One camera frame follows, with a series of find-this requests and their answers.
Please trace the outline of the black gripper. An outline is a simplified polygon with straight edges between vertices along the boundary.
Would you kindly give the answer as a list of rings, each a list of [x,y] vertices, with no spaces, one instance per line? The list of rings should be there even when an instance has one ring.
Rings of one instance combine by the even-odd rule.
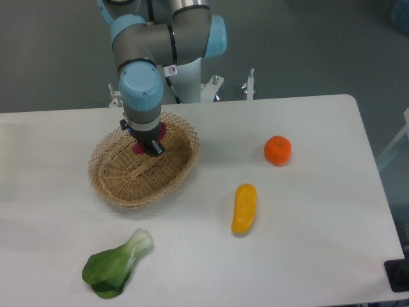
[[[153,157],[159,157],[166,152],[164,146],[160,142],[156,141],[160,130],[160,124],[161,122],[159,122],[151,130],[140,131],[131,127],[126,119],[120,120],[121,130],[127,131],[136,140],[136,142],[139,141],[144,145],[147,145],[148,148],[150,148],[150,154]]]

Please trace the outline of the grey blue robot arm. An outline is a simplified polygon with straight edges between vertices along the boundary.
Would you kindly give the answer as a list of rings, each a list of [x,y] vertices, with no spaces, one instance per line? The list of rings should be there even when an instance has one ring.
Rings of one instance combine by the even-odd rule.
[[[119,77],[124,118],[121,129],[137,141],[139,152],[158,157],[164,87],[171,86],[158,67],[183,65],[224,53],[224,19],[209,1],[98,1],[111,29],[111,48]]]

